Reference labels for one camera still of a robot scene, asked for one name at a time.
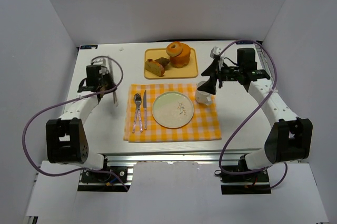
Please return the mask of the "orange ring donut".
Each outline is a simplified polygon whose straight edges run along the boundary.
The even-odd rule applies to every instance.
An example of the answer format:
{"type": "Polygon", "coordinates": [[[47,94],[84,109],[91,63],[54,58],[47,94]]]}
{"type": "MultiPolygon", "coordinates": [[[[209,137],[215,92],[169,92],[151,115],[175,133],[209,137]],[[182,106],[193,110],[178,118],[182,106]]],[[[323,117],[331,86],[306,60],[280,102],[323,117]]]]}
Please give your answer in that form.
{"type": "Polygon", "coordinates": [[[166,47],[166,53],[170,57],[178,56],[183,51],[183,45],[180,42],[172,42],[166,47]]]}

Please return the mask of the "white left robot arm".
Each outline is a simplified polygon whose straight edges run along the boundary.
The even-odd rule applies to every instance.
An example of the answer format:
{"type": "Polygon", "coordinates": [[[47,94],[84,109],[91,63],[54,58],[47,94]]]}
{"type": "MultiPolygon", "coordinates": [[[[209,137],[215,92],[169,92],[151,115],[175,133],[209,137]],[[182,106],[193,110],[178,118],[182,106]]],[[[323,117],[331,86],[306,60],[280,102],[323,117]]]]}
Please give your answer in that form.
{"type": "Polygon", "coordinates": [[[58,118],[46,123],[48,161],[54,164],[72,164],[94,170],[104,169],[104,155],[90,150],[84,124],[92,110],[115,87],[112,64],[107,57],[97,57],[86,66],[84,78],[77,90],[79,100],[58,118]]]}

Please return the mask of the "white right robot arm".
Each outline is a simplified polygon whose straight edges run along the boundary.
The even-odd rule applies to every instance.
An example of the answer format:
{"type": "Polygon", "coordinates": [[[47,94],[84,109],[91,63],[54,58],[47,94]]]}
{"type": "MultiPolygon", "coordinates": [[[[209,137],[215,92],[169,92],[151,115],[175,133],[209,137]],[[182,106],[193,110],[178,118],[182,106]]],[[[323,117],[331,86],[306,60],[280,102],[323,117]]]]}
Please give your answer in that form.
{"type": "Polygon", "coordinates": [[[255,50],[239,48],[237,63],[228,66],[218,47],[210,53],[211,65],[202,73],[209,79],[199,91],[214,95],[223,82],[238,82],[256,100],[271,126],[263,148],[242,156],[235,174],[251,174],[286,161],[306,159],[310,153],[313,125],[294,113],[272,88],[273,82],[264,69],[257,68],[255,50]]]}

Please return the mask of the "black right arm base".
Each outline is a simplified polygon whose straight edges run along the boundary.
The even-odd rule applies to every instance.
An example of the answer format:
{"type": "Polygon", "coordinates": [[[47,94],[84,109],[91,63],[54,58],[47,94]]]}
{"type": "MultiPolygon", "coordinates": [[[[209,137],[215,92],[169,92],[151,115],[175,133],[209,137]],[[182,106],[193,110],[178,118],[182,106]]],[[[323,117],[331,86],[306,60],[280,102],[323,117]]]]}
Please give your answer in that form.
{"type": "Polygon", "coordinates": [[[248,175],[228,175],[220,169],[214,172],[221,181],[222,195],[261,195],[270,194],[270,181],[267,171],[248,175]]]}

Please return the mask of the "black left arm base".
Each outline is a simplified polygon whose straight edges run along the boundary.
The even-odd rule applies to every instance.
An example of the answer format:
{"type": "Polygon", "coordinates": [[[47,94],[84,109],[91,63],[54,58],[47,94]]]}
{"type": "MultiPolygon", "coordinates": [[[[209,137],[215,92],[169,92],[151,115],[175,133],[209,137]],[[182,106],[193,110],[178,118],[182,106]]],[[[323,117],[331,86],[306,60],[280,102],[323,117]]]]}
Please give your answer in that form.
{"type": "MultiPolygon", "coordinates": [[[[135,163],[113,163],[107,166],[108,171],[115,173],[129,189],[133,178],[135,163]]],[[[79,192],[127,192],[122,183],[111,174],[82,171],[77,186],[79,192]]]]}

